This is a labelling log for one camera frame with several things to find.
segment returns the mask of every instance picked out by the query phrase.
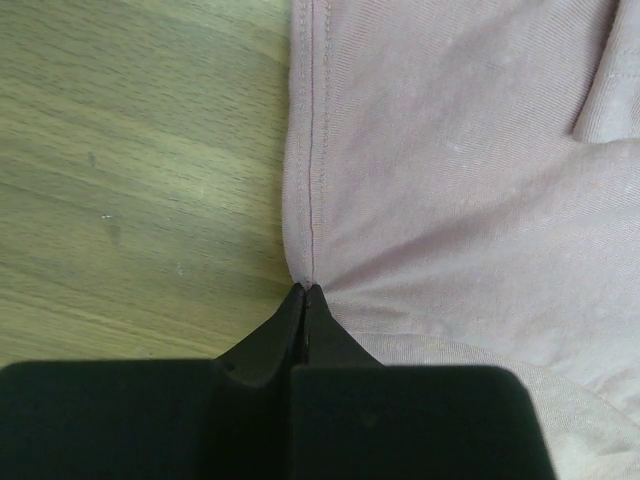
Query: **fabric fold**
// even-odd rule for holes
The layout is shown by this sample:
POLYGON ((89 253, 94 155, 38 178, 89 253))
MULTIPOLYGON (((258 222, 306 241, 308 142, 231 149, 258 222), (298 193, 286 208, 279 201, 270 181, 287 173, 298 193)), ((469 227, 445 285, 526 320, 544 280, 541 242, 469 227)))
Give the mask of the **fabric fold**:
POLYGON ((640 139, 640 2, 621 0, 573 132, 585 143, 640 139))

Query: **pink fabric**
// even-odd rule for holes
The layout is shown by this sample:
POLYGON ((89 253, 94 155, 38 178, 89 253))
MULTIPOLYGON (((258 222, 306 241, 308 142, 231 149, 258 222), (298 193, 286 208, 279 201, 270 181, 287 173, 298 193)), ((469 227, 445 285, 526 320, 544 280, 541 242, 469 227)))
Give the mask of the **pink fabric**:
POLYGON ((638 0, 294 1, 292 276, 516 373, 561 479, 640 478, 639 78, 638 0))

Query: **black plastic piece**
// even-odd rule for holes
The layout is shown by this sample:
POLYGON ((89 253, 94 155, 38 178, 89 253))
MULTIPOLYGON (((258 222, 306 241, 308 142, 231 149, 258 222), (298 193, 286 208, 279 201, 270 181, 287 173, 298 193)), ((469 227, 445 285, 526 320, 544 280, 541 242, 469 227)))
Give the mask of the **black plastic piece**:
POLYGON ((552 480, 529 396, 497 367, 293 371, 296 480, 552 480))
POLYGON ((0 415, 3 479, 553 478, 515 377, 382 368, 319 286, 215 360, 11 365, 0 415))

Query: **wooden floor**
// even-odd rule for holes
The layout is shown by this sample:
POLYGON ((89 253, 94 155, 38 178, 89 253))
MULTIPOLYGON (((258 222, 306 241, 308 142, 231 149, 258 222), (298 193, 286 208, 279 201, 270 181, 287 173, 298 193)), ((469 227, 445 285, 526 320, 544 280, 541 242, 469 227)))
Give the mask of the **wooden floor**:
POLYGON ((0 363, 214 356, 291 285, 289 0, 0 5, 0 363))

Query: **seam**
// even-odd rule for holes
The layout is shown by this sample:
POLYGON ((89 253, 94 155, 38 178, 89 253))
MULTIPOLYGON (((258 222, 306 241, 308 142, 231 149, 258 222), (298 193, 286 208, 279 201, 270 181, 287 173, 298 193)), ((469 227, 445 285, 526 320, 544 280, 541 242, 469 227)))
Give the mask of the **seam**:
POLYGON ((313 228, 313 211, 314 211, 314 205, 313 205, 313 188, 312 188, 312 169, 313 169, 313 142, 314 142, 314 127, 315 127, 315 122, 316 122, 316 114, 315 114, 315 96, 316 96, 316 92, 315 92, 315 88, 314 88, 314 76, 315 76, 315 51, 316 51, 316 38, 315 38, 315 2, 312 0, 310 2, 311 5, 311 14, 310 14, 310 19, 309 19, 309 24, 310 24, 310 30, 309 30, 309 42, 310 42, 310 50, 311 50, 311 55, 309 57, 309 62, 310 62, 310 74, 309 74, 309 88, 310 88, 310 96, 311 96, 311 101, 310 101, 310 118, 311 118, 311 125, 309 126, 309 164, 308 164, 308 168, 307 168, 307 193, 308 193, 308 201, 309 201, 309 218, 308 218, 308 222, 309 222, 309 235, 310 235, 310 239, 309 239, 309 256, 310 258, 310 267, 311 267, 311 271, 309 272, 309 287, 311 285, 314 284, 315 282, 315 232, 314 232, 314 228, 313 228))
POLYGON ((325 37, 324 37, 324 123, 323 123, 323 131, 322 131, 322 156, 321 163, 319 165, 319 191, 320 198, 318 199, 318 221, 320 223, 319 230, 319 241, 322 242, 324 240, 324 226, 325 222, 325 198, 326 198, 326 166, 327 166, 327 154, 329 151, 329 109, 330 109, 330 93, 331 93, 331 4, 330 0, 325 1, 325 11, 324 11, 324 29, 325 29, 325 37))
MULTIPOLYGON (((303 159, 302 159, 302 129, 303 129, 303 125, 304 125, 304 107, 305 107, 305 100, 306 100, 306 88, 305 88, 305 69, 307 68, 306 65, 306 58, 305 58, 305 37, 306 37, 306 20, 307 20, 307 2, 306 1, 302 1, 300 2, 300 21, 299 21, 299 26, 300 26, 300 33, 299 33, 299 38, 298 38, 298 42, 300 43, 300 71, 298 72, 299 75, 299 79, 300 79, 300 90, 298 91, 298 101, 297 101, 297 112, 296 112, 296 116, 300 119, 300 123, 298 126, 298 130, 296 132, 296 142, 297 142, 297 146, 298 146, 298 155, 297 155, 297 159, 296 159, 296 190, 297 190, 297 198, 298 198, 298 216, 299 218, 302 220, 305 217, 305 213, 304 213, 304 202, 302 202, 302 198, 304 197, 304 186, 303 186, 303 159)), ((304 248, 304 241, 301 242, 301 247, 304 248)))

